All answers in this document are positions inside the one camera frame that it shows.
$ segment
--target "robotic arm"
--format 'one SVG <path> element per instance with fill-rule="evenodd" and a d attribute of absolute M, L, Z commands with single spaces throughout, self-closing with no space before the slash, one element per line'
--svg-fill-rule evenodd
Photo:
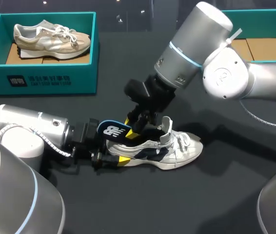
<path fill-rule="evenodd" d="M 276 101 L 276 63 L 245 62 L 230 46 L 232 22 L 217 8 L 199 2 L 154 68 L 156 74 L 145 82 L 130 80 L 126 95 L 138 105 L 126 123 L 139 133 L 149 122 L 155 124 L 175 97 L 198 72 L 213 97 L 223 99 L 260 98 Z"/>

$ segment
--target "teal box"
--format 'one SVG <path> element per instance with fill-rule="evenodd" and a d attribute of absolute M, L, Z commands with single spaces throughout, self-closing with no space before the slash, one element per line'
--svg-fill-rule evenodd
<path fill-rule="evenodd" d="M 90 35 L 89 63 L 6 65 L 14 42 L 14 25 L 32 26 L 42 20 Z M 0 14 L 0 95 L 95 94 L 98 58 L 99 38 L 95 12 Z M 17 79 L 20 85 L 13 87 L 12 78 Z"/>
<path fill-rule="evenodd" d="M 237 39 L 276 38 L 276 9 L 227 10 L 223 13 L 232 21 L 232 33 L 239 28 L 242 33 Z"/>

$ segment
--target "shoe tongue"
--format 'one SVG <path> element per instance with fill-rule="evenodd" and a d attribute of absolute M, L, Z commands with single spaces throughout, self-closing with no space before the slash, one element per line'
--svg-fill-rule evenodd
<path fill-rule="evenodd" d="M 168 116 L 164 116 L 162 119 L 162 131 L 165 133 L 163 136 L 159 138 L 161 144 L 167 144 L 172 139 L 172 127 L 173 121 Z"/>
<path fill-rule="evenodd" d="M 54 30 L 51 30 L 51 29 L 48 29 L 48 28 L 44 28 L 44 27 L 38 26 L 38 27 L 36 28 L 36 36 L 37 36 L 43 29 L 46 30 L 46 31 L 52 32 L 52 33 L 55 32 Z"/>
<path fill-rule="evenodd" d="M 56 25 L 53 23 L 50 23 L 46 20 L 43 20 L 42 22 L 39 23 L 39 26 L 36 29 L 36 35 L 40 33 L 42 29 L 48 30 L 48 31 L 54 31 L 56 28 Z"/>

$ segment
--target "black table surface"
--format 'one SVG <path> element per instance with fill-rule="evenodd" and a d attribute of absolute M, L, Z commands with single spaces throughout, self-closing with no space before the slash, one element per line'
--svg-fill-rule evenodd
<path fill-rule="evenodd" d="M 0 97 L 0 104 L 67 117 L 72 124 L 90 117 L 123 121 L 135 106 L 124 85 L 153 72 L 173 33 L 101 33 L 95 96 Z M 276 122 L 276 103 L 243 102 Z M 78 175 L 49 169 L 66 207 L 64 234 L 261 233 L 256 201 L 276 174 L 276 128 L 252 119 L 238 101 L 212 99 L 200 76 L 177 90 L 162 114 L 174 129 L 202 137 L 201 156 L 171 171 L 142 165 L 95 172 L 88 162 Z"/>

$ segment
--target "sneaker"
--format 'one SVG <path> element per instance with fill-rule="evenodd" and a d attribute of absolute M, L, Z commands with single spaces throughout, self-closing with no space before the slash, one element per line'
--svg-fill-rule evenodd
<path fill-rule="evenodd" d="M 196 135 L 173 131 L 172 126 L 173 121 L 163 117 L 159 141 L 147 140 L 134 147 L 107 141 L 107 150 L 114 156 L 129 157 L 131 160 L 125 166 L 148 163 L 163 170 L 184 166 L 201 154 L 203 145 Z"/>
<path fill-rule="evenodd" d="M 14 39 L 21 58 L 73 59 L 87 53 L 90 37 L 45 20 L 35 26 L 16 24 Z"/>

